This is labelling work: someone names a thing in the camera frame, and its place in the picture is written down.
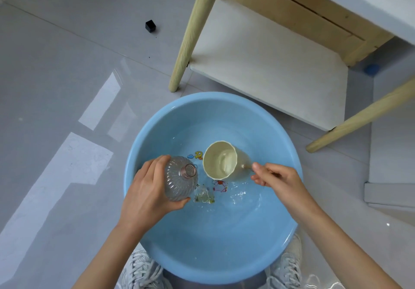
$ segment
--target bottle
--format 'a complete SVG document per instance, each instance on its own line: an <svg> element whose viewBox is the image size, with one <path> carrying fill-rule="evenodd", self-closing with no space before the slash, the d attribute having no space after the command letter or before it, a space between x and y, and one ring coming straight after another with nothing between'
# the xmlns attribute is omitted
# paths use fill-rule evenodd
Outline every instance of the bottle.
<svg viewBox="0 0 415 289"><path fill-rule="evenodd" d="M164 169L166 195L171 201L181 201L194 191L198 184L198 171L189 159L171 157Z"/></svg>

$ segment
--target white sneaker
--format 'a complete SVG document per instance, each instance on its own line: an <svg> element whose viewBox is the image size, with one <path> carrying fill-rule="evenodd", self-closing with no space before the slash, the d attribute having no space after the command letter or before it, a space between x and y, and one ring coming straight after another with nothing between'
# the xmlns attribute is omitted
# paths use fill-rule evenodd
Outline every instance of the white sneaker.
<svg viewBox="0 0 415 289"><path fill-rule="evenodd" d="M149 257L140 243L128 258L117 287L119 289L173 289L170 282L163 277L163 268Z"/></svg>
<svg viewBox="0 0 415 289"><path fill-rule="evenodd" d="M267 283L258 289L301 288L301 240L294 234L283 255L265 269Z"/></svg>

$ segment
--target floor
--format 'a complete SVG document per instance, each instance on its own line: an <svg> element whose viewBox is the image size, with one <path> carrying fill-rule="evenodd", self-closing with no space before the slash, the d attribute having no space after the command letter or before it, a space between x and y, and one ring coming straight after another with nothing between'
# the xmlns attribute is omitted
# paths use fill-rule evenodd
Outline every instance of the floor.
<svg viewBox="0 0 415 289"><path fill-rule="evenodd" d="M0 5L0 289L70 288L117 222L127 154L165 104L234 93L186 70L167 89L194 0L7 0ZM144 23L153 19L157 32ZM346 117L371 102L372 79L350 71ZM314 154L322 131L267 108L297 148L305 185L404 288L415 284L415 228L363 200L370 127ZM303 240L305 288L342 288ZM174 288L210 288L166 275ZM261 273L215 288L255 289Z"/></svg>

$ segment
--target bottle neck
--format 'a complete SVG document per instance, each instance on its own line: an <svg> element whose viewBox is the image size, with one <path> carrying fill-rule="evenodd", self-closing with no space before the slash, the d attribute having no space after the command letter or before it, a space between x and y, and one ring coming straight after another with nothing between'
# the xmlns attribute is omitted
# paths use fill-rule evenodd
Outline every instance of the bottle neck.
<svg viewBox="0 0 415 289"><path fill-rule="evenodd" d="M179 174L184 177L185 179L191 179L196 175L196 167L189 163L183 166L183 168L180 169Z"/></svg>

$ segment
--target blue plastic basin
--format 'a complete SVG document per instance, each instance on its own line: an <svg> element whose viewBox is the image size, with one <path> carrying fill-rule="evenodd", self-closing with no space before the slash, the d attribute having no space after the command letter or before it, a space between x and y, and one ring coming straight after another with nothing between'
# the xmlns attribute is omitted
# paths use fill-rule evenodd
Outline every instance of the blue plastic basin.
<svg viewBox="0 0 415 289"><path fill-rule="evenodd" d="M303 177L280 123L256 103L220 92L192 94L159 110L134 141L124 175L125 194L143 163L159 155L189 156L198 166L199 184L210 188L215 202L188 202L148 231L141 244L168 271L203 284L228 284L262 271L297 227L271 188L248 177L219 185L206 176L197 152L204 154L218 140L237 146L252 161L292 166Z"/></svg>

